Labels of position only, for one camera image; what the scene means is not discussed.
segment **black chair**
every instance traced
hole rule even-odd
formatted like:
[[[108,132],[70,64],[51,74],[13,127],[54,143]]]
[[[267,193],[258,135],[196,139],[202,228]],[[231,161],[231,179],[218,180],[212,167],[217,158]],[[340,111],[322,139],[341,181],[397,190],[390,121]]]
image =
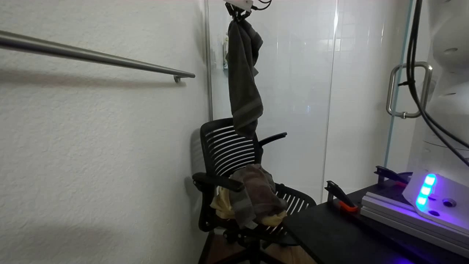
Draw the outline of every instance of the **black chair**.
[[[287,133],[278,133],[262,140],[253,135],[252,137],[236,133],[233,118],[212,120],[201,127],[201,143],[205,159],[207,173],[195,173],[192,176],[195,186],[202,192],[202,209],[199,215],[199,228],[212,231],[215,227],[224,228],[224,236],[228,242],[237,242],[245,246],[245,250],[227,256],[220,264],[234,264],[240,261],[250,262],[281,262],[267,255],[261,247],[270,243],[280,243],[284,246],[296,245],[296,242],[286,233],[283,225],[255,228],[239,227],[234,220],[223,220],[217,217],[215,209],[209,206],[215,187],[223,186],[230,190],[242,190],[240,181],[230,180],[228,176],[239,167],[246,164],[259,164],[262,158],[262,146]],[[308,206],[316,205],[315,201],[294,189],[284,184],[275,184],[275,195],[287,202],[287,214],[299,212]]]

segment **desk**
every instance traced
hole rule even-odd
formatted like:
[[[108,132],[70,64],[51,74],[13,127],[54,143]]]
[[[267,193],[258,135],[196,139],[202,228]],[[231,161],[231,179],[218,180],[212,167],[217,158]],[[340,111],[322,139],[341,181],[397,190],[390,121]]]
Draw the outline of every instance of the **desk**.
[[[375,193],[396,195],[396,199],[403,199],[399,186],[388,186],[385,189],[369,186],[350,193],[353,202],[359,203],[362,196],[369,190]],[[397,240],[400,245],[409,247],[412,252],[425,258],[425,262],[448,262],[467,264],[469,259],[431,245],[425,240],[399,231],[393,227],[378,221],[363,218],[366,225],[379,230],[381,234]],[[397,246],[393,246],[382,237],[366,231],[352,220],[347,220],[337,209],[321,203],[308,208],[299,214],[289,217],[284,221],[286,230],[303,246],[303,249],[318,262],[340,264],[340,262],[363,262],[363,264],[403,264],[413,262],[409,253],[404,253]]]

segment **white wall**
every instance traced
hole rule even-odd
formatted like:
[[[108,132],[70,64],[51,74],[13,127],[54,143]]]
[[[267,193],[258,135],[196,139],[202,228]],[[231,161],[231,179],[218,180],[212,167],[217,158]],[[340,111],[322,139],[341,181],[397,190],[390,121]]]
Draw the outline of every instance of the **white wall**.
[[[196,73],[0,49],[0,262],[196,262],[190,133],[208,118],[204,5],[6,0],[3,30]]]
[[[322,198],[325,180],[346,190],[375,181],[385,154],[388,73],[399,64],[407,0],[274,1],[248,20],[264,38],[256,83],[259,135],[287,130],[267,149],[277,181]],[[209,3],[214,115],[230,115],[223,39],[230,17]]]

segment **chair armrest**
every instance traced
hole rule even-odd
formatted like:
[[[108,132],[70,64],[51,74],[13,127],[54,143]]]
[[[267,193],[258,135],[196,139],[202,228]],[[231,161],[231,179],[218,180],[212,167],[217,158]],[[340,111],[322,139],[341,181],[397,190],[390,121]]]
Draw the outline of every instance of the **chair armrest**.
[[[233,192],[240,192],[245,189],[245,184],[240,181],[227,177],[209,177],[207,173],[195,173],[192,179],[196,184],[223,186]]]
[[[264,137],[262,140],[259,140],[259,145],[261,145],[261,146],[262,146],[262,145],[267,145],[267,143],[270,143],[270,142],[272,142],[272,140],[277,140],[277,139],[281,139],[281,137],[284,137],[284,136],[287,136],[287,132],[283,132],[283,133],[277,133],[277,135]]]

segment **metal rod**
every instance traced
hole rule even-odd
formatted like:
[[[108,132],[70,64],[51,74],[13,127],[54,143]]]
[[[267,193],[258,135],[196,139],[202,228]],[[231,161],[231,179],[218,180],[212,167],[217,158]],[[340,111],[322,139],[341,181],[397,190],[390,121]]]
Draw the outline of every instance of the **metal rod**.
[[[174,80],[179,82],[180,77],[195,77],[190,71],[182,71],[177,69],[163,67],[158,64],[151,64],[139,60],[130,60],[126,57],[117,57],[105,52],[97,52],[92,49],[78,48],[72,45],[64,45],[58,42],[44,41],[38,38],[31,38],[25,35],[17,35],[6,30],[0,30],[0,48],[28,51],[54,57],[66,57],[73,60],[85,60],[102,64],[113,64],[120,67],[130,67],[148,71],[158,71],[173,74]]]

